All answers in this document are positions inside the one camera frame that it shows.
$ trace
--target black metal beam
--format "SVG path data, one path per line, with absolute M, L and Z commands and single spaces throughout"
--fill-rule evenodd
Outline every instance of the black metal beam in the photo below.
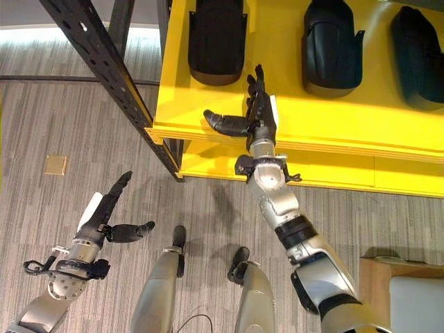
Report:
M 160 52 L 164 58 L 165 44 L 167 42 L 168 21 L 173 0 L 157 0 L 157 19 L 159 20 Z
M 57 75 L 0 75 L 0 81 L 64 81 L 64 82 L 100 82 L 95 76 L 57 76 Z M 135 85 L 158 87 L 159 81 L 134 80 Z
M 178 156 L 182 155 L 183 141 L 169 139 L 157 145 L 146 133 L 145 128 L 153 126 L 153 117 L 91 1 L 40 0 L 40 3 L 170 174 L 179 180 L 176 172 L 180 169 Z
M 108 34 L 122 59 L 125 58 L 126 40 L 133 15 L 134 0 L 114 0 Z

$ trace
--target black robotic finger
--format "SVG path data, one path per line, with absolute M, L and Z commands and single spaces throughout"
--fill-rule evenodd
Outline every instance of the black robotic finger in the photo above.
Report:
M 211 110 L 205 110 L 203 116 L 208 124 L 218 133 L 231 137 L 247 137 L 250 121 L 240 116 L 222 116 Z

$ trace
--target black cable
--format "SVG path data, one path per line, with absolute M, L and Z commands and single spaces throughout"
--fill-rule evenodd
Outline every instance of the black cable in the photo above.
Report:
M 31 264 L 36 265 L 36 267 L 35 268 L 29 268 L 29 266 Z M 89 280 L 92 279 L 92 277 L 83 277 L 83 276 L 78 276 L 76 274 L 72 274 L 72 273 L 68 273 L 68 272 L 54 271 L 54 270 L 51 270 L 51 269 L 46 269 L 45 266 L 46 265 L 43 265 L 43 264 L 39 263 L 36 260 L 29 260 L 28 262 L 24 262 L 23 263 L 23 268 L 25 270 L 25 273 L 29 274 L 29 275 L 61 274 L 61 275 L 66 275 L 66 276 L 69 276 L 71 278 L 76 278 L 76 279 L 79 279 L 79 280 L 82 280 L 82 281 L 89 281 Z
M 188 324 L 188 322 L 189 322 L 191 319 L 193 319 L 193 318 L 195 318 L 195 317 L 199 317 L 199 316 L 206 317 L 206 319 L 208 319 L 208 321 L 210 322 L 211 333 L 214 333 L 214 332 L 213 332 L 213 322 L 211 321 L 211 318 L 210 318 L 209 316 L 207 316 L 206 314 L 195 314 L 194 316 L 188 318 L 188 320 L 185 321 L 185 322 L 183 323 L 183 325 L 179 327 L 179 329 L 177 330 L 176 333 L 179 333 L 179 332 L 182 330 L 182 328 L 183 328 L 186 324 Z

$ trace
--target white wall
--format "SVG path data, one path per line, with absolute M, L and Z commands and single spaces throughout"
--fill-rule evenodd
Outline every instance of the white wall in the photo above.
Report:
M 102 21 L 109 22 L 114 0 L 92 0 L 92 4 Z M 38 0 L 0 0 L 0 26 L 53 23 Z M 131 23 L 157 24 L 156 0 L 135 0 Z

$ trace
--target yellow shelving unit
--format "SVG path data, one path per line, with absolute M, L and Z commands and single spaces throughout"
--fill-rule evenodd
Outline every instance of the yellow shelving unit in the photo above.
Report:
M 188 68 L 189 11 L 196 0 L 174 1 L 151 138 L 187 140 L 181 174 L 234 175 L 245 139 L 214 132 L 203 111 L 243 115 L 246 76 L 261 63 L 267 92 L 280 116 L 277 150 L 289 155 L 301 185 L 444 196 L 444 108 L 414 110 L 402 100 L 389 25 L 402 5 L 348 0 L 355 30 L 365 30 L 360 86 L 339 99 L 320 99 L 302 88 L 300 39 L 309 0 L 246 0 L 248 32 L 242 77 L 225 87 L 194 80 Z M 444 40 L 444 13 L 421 9 Z

